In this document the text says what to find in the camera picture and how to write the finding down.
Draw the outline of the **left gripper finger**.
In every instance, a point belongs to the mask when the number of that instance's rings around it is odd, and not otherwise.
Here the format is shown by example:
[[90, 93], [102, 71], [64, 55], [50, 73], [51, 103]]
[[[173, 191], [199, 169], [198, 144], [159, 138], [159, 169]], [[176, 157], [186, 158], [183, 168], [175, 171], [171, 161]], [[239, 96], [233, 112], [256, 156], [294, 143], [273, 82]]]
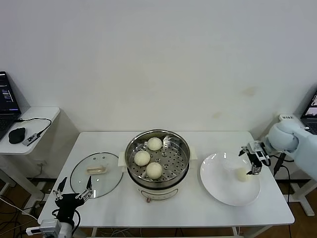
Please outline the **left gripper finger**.
[[79, 193], [78, 195], [76, 195], [76, 199], [83, 199], [83, 200], [88, 200], [91, 198], [91, 196], [93, 195], [93, 190], [92, 190], [92, 177], [89, 176], [87, 185], [86, 185], [86, 189]]
[[62, 192], [64, 190], [65, 184], [67, 181], [67, 177], [65, 177], [57, 186], [57, 189], [53, 190], [53, 194], [55, 195], [55, 200], [61, 200], [62, 199]]

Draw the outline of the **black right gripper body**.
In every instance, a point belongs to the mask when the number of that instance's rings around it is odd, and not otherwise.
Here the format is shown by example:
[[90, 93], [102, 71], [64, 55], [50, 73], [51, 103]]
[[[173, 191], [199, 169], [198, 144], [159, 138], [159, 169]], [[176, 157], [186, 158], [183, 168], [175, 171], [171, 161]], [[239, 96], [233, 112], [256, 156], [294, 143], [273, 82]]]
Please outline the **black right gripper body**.
[[260, 172], [262, 170], [262, 162], [261, 160], [257, 157], [256, 154], [249, 154], [249, 160], [252, 166], [260, 167]]

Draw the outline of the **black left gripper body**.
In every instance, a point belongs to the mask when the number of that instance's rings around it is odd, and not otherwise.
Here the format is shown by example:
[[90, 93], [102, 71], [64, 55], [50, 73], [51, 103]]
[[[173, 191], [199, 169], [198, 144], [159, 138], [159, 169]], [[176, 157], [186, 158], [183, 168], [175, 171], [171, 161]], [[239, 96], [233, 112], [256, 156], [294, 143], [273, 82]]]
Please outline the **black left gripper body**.
[[81, 220], [77, 208], [85, 203], [85, 198], [79, 193], [66, 193], [57, 195], [55, 204], [58, 207], [56, 218], [59, 221], [73, 221], [74, 214], [77, 214], [78, 220]]

